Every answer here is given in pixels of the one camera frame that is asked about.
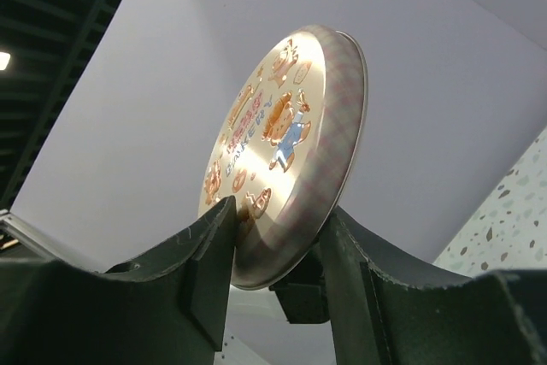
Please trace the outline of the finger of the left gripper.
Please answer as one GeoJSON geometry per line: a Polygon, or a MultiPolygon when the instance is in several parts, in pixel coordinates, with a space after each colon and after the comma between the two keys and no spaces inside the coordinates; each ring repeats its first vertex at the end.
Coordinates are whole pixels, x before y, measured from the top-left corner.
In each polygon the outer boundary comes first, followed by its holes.
{"type": "Polygon", "coordinates": [[[330,321],[319,245],[315,244],[292,271],[268,289],[275,293],[290,324],[330,321]]]}

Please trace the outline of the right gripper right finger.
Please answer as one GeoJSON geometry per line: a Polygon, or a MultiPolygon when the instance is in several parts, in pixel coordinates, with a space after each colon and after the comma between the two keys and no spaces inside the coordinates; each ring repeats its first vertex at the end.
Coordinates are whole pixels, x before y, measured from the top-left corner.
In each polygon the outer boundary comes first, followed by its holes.
{"type": "Polygon", "coordinates": [[[320,236],[339,364],[543,364],[546,272],[468,278],[335,209],[320,236]]]}

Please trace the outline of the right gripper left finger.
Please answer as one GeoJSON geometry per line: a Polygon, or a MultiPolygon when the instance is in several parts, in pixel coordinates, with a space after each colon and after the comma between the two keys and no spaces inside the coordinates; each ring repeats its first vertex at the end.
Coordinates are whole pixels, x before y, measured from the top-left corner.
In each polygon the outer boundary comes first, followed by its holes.
{"type": "Polygon", "coordinates": [[[97,273],[20,230],[1,259],[4,364],[210,364],[221,351],[236,204],[225,197],[154,248],[97,273]]]}

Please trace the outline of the round metal tin lid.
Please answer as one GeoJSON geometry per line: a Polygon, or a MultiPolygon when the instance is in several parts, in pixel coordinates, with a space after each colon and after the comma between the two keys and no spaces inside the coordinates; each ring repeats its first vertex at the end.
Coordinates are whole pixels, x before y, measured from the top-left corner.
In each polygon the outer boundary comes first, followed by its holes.
{"type": "Polygon", "coordinates": [[[302,261],[341,197],[367,105],[366,60],[345,32],[304,26],[257,64],[222,123],[197,209],[235,200],[235,287],[268,287],[302,261]]]}

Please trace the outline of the ceiling light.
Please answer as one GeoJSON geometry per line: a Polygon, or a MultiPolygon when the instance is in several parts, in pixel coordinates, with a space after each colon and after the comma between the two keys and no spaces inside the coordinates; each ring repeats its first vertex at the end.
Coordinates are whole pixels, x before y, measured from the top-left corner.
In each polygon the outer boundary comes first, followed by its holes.
{"type": "Polygon", "coordinates": [[[3,51],[0,52],[0,70],[1,71],[4,71],[8,67],[10,59],[11,59],[10,53],[3,52],[3,51]]]}

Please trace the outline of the black ceiling beams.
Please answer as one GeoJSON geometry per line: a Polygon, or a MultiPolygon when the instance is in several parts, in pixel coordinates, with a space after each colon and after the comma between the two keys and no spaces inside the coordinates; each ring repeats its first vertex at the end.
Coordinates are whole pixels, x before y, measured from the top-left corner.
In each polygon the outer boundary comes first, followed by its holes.
{"type": "Polygon", "coordinates": [[[121,0],[1,0],[1,206],[9,208],[121,0]]]}

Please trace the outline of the aluminium corner frame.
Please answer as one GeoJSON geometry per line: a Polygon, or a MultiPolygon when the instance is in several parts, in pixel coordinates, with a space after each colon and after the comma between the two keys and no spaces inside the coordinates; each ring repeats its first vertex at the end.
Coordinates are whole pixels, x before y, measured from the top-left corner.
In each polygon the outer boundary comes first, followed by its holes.
{"type": "Polygon", "coordinates": [[[1,211],[1,228],[35,254],[46,259],[55,258],[47,237],[6,209],[1,211]]]}

